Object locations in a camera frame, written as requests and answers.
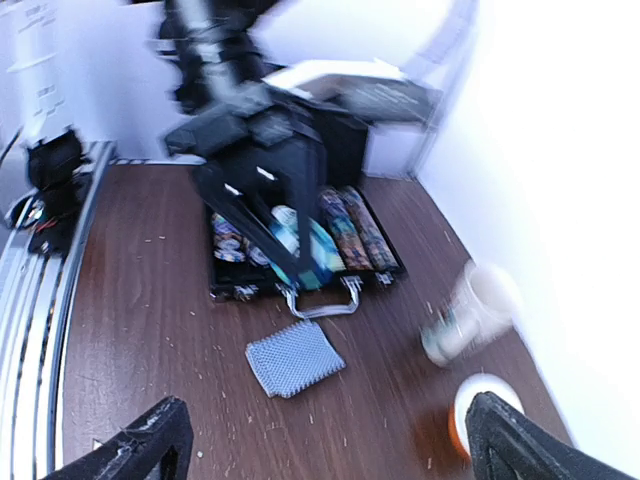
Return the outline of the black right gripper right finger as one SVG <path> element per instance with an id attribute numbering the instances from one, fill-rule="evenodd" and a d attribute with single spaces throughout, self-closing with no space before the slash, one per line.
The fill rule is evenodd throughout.
<path id="1" fill-rule="evenodd" d="M 630 477 L 551 436 L 492 392 L 474 397 L 465 424 L 477 479 Z"/>

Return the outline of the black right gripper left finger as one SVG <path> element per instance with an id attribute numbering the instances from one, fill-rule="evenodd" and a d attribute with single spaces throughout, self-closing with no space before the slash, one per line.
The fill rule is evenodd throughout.
<path id="1" fill-rule="evenodd" d="M 169 396 L 98 449 L 47 476 L 55 479 L 160 479 L 188 476 L 194 432 L 184 400 Z"/>

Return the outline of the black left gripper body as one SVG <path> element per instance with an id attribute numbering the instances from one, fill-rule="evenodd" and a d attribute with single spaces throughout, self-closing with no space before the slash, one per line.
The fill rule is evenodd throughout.
<path id="1" fill-rule="evenodd" d="M 194 184 L 215 210 L 265 210 L 289 200 L 313 210 L 326 150 L 313 115 L 292 95 L 265 84 L 244 84 L 214 95 L 204 84 L 175 92 L 187 119 L 168 131 L 170 156 L 205 161 Z"/>

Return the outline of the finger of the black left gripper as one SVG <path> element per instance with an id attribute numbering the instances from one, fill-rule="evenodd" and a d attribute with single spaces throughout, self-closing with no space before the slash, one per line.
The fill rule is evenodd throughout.
<path id="1" fill-rule="evenodd" d="M 256 173 L 235 176 L 219 164 L 203 164 L 193 170 L 192 179 L 209 207 L 254 242 L 290 280 L 299 279 L 297 257 L 270 230 L 273 218 L 261 198 Z"/>
<path id="2" fill-rule="evenodd" d="M 297 280 L 313 272 L 311 253 L 311 220 L 316 214 L 318 190 L 318 166 L 322 155 L 316 142 L 304 139 L 294 140 L 296 177 L 294 181 L 294 204 L 297 211 L 299 237 L 299 258 L 296 263 Z"/>

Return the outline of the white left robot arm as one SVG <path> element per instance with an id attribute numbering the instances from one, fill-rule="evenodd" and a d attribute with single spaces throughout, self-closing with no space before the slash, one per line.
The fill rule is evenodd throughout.
<path id="1" fill-rule="evenodd" d="M 164 138 L 194 155 L 203 201 L 253 241 L 293 284 L 312 272 L 311 216 L 325 149 L 310 112 L 264 81 L 248 29 L 271 2 L 167 1 L 159 38 L 182 73 L 189 118 Z"/>

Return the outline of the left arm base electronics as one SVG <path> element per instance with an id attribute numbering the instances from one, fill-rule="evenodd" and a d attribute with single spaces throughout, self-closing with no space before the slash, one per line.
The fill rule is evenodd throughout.
<path id="1" fill-rule="evenodd" d="M 1 224 L 8 230 L 31 228 L 30 252 L 66 258 L 93 183 L 92 174 L 81 170 L 90 158 L 71 126 L 25 150 L 27 179 L 35 193 L 2 213 Z"/>

